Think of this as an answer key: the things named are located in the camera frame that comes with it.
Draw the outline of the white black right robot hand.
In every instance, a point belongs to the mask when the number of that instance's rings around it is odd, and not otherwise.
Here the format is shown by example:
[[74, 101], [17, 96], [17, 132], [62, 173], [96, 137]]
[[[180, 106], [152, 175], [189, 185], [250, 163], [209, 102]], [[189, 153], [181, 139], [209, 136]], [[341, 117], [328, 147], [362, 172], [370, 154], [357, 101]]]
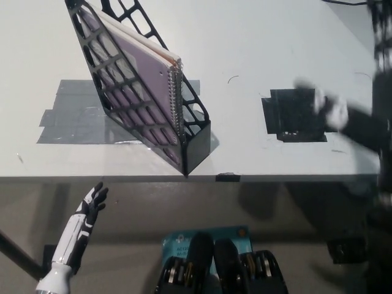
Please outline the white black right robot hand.
[[349, 111], [345, 100], [302, 78], [297, 78], [293, 84], [295, 88], [314, 90], [313, 111], [330, 129], [340, 132], [346, 127]]

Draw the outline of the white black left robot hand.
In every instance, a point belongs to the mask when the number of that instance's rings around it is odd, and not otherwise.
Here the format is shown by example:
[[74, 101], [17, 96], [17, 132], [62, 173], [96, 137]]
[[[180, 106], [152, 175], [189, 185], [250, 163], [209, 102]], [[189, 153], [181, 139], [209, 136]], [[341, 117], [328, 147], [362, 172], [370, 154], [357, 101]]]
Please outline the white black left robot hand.
[[52, 264], [68, 266], [73, 275], [77, 274], [98, 213], [105, 208], [107, 192], [108, 188], [99, 182], [85, 195], [66, 224], [51, 259]]

